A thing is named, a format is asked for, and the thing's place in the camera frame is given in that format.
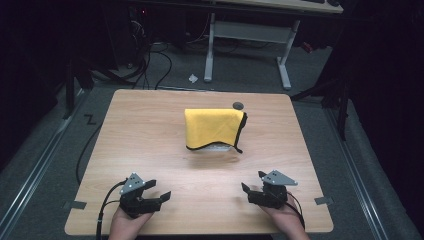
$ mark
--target floor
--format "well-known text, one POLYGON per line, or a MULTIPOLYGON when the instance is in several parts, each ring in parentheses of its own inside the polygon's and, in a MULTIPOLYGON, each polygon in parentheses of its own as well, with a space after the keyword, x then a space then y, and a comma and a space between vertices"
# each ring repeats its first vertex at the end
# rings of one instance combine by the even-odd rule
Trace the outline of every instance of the floor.
MULTIPOLYGON (((275 59, 252 57, 217 49, 212 83, 202 81, 203 43, 185 50, 157 44, 151 53, 146 77, 137 89, 158 89, 281 93, 290 96, 312 87, 331 48, 306 53, 291 51, 287 69, 292 89, 282 88, 275 59), (189 81, 191 75, 198 81, 189 81)), ((131 69, 121 69, 125 74, 131 69)), ((77 87, 77 108, 68 119, 65 91, 59 104, 34 128, 9 166, 0 175, 0 239, 91 239, 64 232, 69 209, 78 190, 77 179, 84 173, 97 130, 116 89, 130 88, 96 80, 92 91, 77 87)), ((319 97, 293 102, 328 207, 334 230, 310 234, 312 239, 421 239, 405 214, 396 193, 356 116, 352 103, 346 124, 346 141, 335 131, 336 109, 323 109, 319 97)), ((179 236, 181 239, 190 236, 179 236)), ((222 239, 224 236, 191 236, 194 239, 222 239)), ((229 236, 228 239, 246 239, 229 236)), ((284 239, 282 235, 274 239, 284 239)))

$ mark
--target yellow cloth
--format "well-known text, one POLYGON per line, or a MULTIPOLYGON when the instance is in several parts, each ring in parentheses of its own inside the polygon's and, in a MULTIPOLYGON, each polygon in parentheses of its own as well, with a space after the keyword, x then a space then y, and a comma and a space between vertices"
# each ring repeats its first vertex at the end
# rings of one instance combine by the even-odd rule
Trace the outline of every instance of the yellow cloth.
POLYGON ((198 150, 214 143, 233 146, 237 143, 247 114, 235 109, 186 109, 186 146, 198 150))

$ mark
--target black wire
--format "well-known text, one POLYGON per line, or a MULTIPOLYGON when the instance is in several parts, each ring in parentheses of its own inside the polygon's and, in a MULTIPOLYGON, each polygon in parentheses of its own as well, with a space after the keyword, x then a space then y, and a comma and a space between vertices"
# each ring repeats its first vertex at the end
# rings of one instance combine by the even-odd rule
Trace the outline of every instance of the black wire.
MULTIPOLYGON (((129 73, 129 74, 127 74, 125 76, 122 76, 122 77, 120 76, 120 78, 123 79, 125 83, 131 83, 131 82, 127 81, 127 80, 130 79, 130 78, 133 78, 133 77, 137 76, 137 74, 140 74, 140 73, 142 74, 143 73, 143 70, 144 70, 143 69, 143 66, 144 66, 144 59, 141 59, 140 60, 140 63, 139 63, 139 66, 137 67, 137 69, 134 72, 129 73)), ((110 78, 102 77, 102 76, 100 76, 100 75, 98 75, 98 74, 96 74, 94 72, 91 72, 91 76, 93 78, 95 78, 97 80, 100 80, 100 81, 103 81, 103 82, 111 81, 110 78)))
POLYGON ((293 199, 297 202, 297 205, 299 206, 300 212, 294 207, 292 206, 290 203, 286 202, 285 205, 288 206, 289 208, 291 208, 299 217, 300 223, 302 224, 303 229, 305 229, 305 219, 303 218, 303 212, 302 212, 302 207, 300 206, 299 201, 297 200, 297 198, 295 198, 293 196, 293 194, 287 192, 287 194, 289 194, 290 196, 293 197, 293 199))
POLYGON ((132 86, 132 89, 134 89, 134 88, 137 86, 138 81, 140 81, 140 78, 141 78, 143 75, 145 75, 145 74, 146 74, 146 71, 147 71, 147 65, 148 65, 148 63, 146 63, 146 61, 143 61, 144 71, 143 71, 142 73, 140 73, 140 75, 138 76, 137 80, 135 80, 135 82, 134 82, 134 84, 133 84, 133 86, 132 86))
POLYGON ((166 57, 166 58, 169 60, 169 69, 168 69, 168 71, 167 71, 167 72, 165 73, 165 75, 164 75, 161 79, 159 79, 159 81, 156 83, 155 90, 158 90, 158 86, 159 86, 159 84, 162 82, 162 80, 163 80, 166 76, 168 76, 169 72, 171 72, 171 68, 172 68, 172 60, 171 60, 171 58, 169 58, 169 57, 168 57, 166 54, 164 54, 164 53, 161 53, 161 52, 153 52, 153 53, 160 54, 160 55, 162 55, 162 56, 166 57))
POLYGON ((211 19, 211 13, 208 14, 208 18, 206 19, 205 27, 203 28, 202 33, 200 33, 199 37, 195 38, 192 41, 186 42, 186 45, 188 46, 191 43, 196 43, 198 41, 202 41, 204 39, 209 39, 209 37, 204 37, 206 31, 208 30, 208 26, 210 26, 209 21, 211 19))
POLYGON ((207 40, 208 38, 204 38, 204 39, 199 39, 196 42, 190 42, 190 43, 186 43, 186 47, 190 48, 190 49, 194 49, 194 50, 203 50, 208 48, 208 43, 204 42, 205 40, 207 40))
POLYGON ((115 184, 115 186, 113 186, 109 190, 109 192, 107 193, 107 195, 106 195, 106 197, 105 197, 105 199, 103 201, 102 207, 100 209, 100 212, 99 212, 99 218, 97 219, 97 229, 96 229, 96 239, 97 240, 102 240, 103 211, 104 211, 106 205, 109 204, 109 203, 111 203, 111 202, 108 203, 107 200, 109 199, 109 196, 113 192, 113 190, 115 190, 119 186, 125 185, 125 183, 127 182, 127 180, 128 179, 125 179, 124 181, 115 184))
POLYGON ((213 49, 216 51, 216 52, 219 52, 219 53, 232 53, 232 52, 234 52, 234 51, 236 51, 238 48, 239 48, 239 46, 240 46, 240 40, 238 40, 238 39, 230 39, 229 40, 230 42, 235 42, 235 44, 234 44, 234 46, 233 46, 233 49, 231 49, 231 50, 229 50, 229 51, 221 51, 221 50, 219 50, 217 47, 218 46, 216 46, 216 47, 214 47, 213 49))
MULTIPOLYGON (((147 53, 148 54, 147 55, 147 68, 150 65, 150 59, 151 59, 150 54, 151 54, 151 52, 152 52, 152 46, 150 46, 149 51, 147 53)), ((145 89, 146 83, 147 83, 147 90, 149 90, 150 89, 150 84, 149 84, 149 80, 147 80, 147 70, 144 73, 143 89, 145 89)))
POLYGON ((254 44, 246 44, 244 42, 241 42, 240 46, 247 47, 247 48, 254 48, 254 49, 263 49, 263 48, 268 47, 271 44, 272 44, 271 42, 267 42, 267 43, 262 43, 262 45, 260 45, 260 46, 255 46, 254 44))
POLYGON ((119 202, 119 200, 109 201, 109 202, 106 203, 106 205, 111 204, 111 203, 114 203, 114 202, 119 202))
POLYGON ((80 177, 79 177, 79 165, 80 165, 80 163, 81 163, 81 159, 82 159, 82 156, 84 155, 84 153, 85 153, 85 151, 87 150, 87 147, 88 147, 88 144, 91 142, 91 140, 93 139, 93 137, 96 135, 96 133, 99 131, 99 129, 102 127, 102 125, 103 125, 103 123, 101 123, 98 127, 97 127, 97 129, 96 129, 96 131, 94 131, 94 133, 93 134, 91 134, 91 137, 88 139, 88 141, 85 143, 85 146, 84 146, 84 148, 83 148, 83 150, 82 150, 82 152, 81 152, 81 154, 80 154, 80 156, 79 156, 79 158, 78 158, 78 162, 77 162, 77 166, 76 166, 76 168, 75 168, 75 176, 76 176, 76 178, 77 178, 77 182, 78 182, 78 185, 81 185, 81 180, 80 180, 80 177))

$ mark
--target small object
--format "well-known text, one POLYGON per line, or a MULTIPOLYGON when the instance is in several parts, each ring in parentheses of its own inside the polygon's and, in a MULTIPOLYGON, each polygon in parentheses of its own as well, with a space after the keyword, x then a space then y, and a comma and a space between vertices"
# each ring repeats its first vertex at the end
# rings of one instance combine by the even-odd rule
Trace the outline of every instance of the small object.
POLYGON ((191 83, 195 83, 196 81, 197 81, 197 77, 196 76, 194 76, 194 74, 191 74, 191 76, 188 78, 188 80, 191 82, 191 83))
POLYGON ((79 201, 65 202, 65 204, 63 205, 63 209, 69 210, 71 208, 75 208, 75 209, 83 210, 86 205, 87 205, 86 202, 79 202, 79 201))
POLYGON ((327 2, 328 2, 328 4, 330 4, 330 5, 331 5, 331 6, 333 6, 333 7, 338 7, 338 6, 340 6, 339 1, 337 1, 337 0, 327 0, 327 2))
POLYGON ((246 184, 241 183, 243 191, 247 193, 249 203, 280 209, 287 202, 285 185, 297 185, 297 182, 277 170, 273 170, 269 174, 259 171, 258 174, 264 184, 263 192, 252 191, 246 184))
POLYGON ((305 50, 305 52, 307 53, 311 53, 314 49, 312 48, 312 46, 309 43, 303 42, 301 47, 303 48, 303 50, 305 50))
POLYGON ((315 198, 315 203, 317 205, 321 205, 321 204, 331 205, 334 203, 334 200, 332 197, 320 197, 320 198, 315 198))
POLYGON ((160 211, 162 203, 171 198, 171 192, 153 199, 145 199, 141 196, 144 190, 154 186, 156 186, 156 180, 145 182, 136 173, 132 173, 120 191, 119 206, 132 218, 136 218, 143 213, 160 211))
POLYGON ((235 103, 233 103, 233 108, 236 109, 236 110, 243 110, 244 105, 241 102, 235 102, 235 103))

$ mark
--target gray carpet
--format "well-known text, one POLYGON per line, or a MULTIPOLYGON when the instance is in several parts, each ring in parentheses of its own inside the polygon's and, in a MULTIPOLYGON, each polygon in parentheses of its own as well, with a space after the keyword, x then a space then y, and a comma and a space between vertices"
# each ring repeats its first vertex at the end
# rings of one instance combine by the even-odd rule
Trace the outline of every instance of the gray carpet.
MULTIPOLYGON (((155 49, 164 49, 164 45, 155 46, 155 49)), ((172 69, 159 88, 294 95, 313 86, 330 52, 331 49, 325 49, 307 54, 302 49, 293 49, 287 62, 292 81, 292 90, 288 92, 282 89, 275 59, 218 52, 215 56, 214 80, 212 83, 204 83, 202 78, 205 49, 188 48, 182 51, 169 47, 162 53, 171 58, 172 69), (188 81, 191 74, 199 77, 196 83, 188 81)), ((157 53, 151 54, 147 71, 150 89, 167 72, 169 66, 166 57, 157 53)), ((143 81, 144 78, 140 80, 137 88, 143 88, 143 81)), ((89 142, 84 154, 81 153, 103 121, 111 97, 119 88, 128 87, 99 81, 86 95, 87 98, 73 115, 49 167, 8 239, 93 239, 92 236, 74 237, 65 234, 64 226, 69 210, 63 206, 76 195, 78 159, 81 157, 78 169, 81 177, 96 137, 89 142), (89 115, 92 116, 91 123, 95 124, 89 124, 89 115)), ((65 113, 64 91, 58 95, 58 99, 60 104, 40 121, 13 161, 0 175, 2 216, 63 121, 61 117, 65 113)), ((331 233, 310 236, 312 239, 375 239, 349 177, 344 152, 328 117, 329 111, 322 109, 318 100, 319 98, 306 98, 293 103, 324 195, 334 200, 334 203, 329 205, 334 230, 331 233)), ((361 178, 375 203, 388 239, 421 239, 381 170, 352 104, 349 105, 346 137, 345 144, 348 145, 361 178)), ((274 239, 284 238, 276 235, 274 239)))

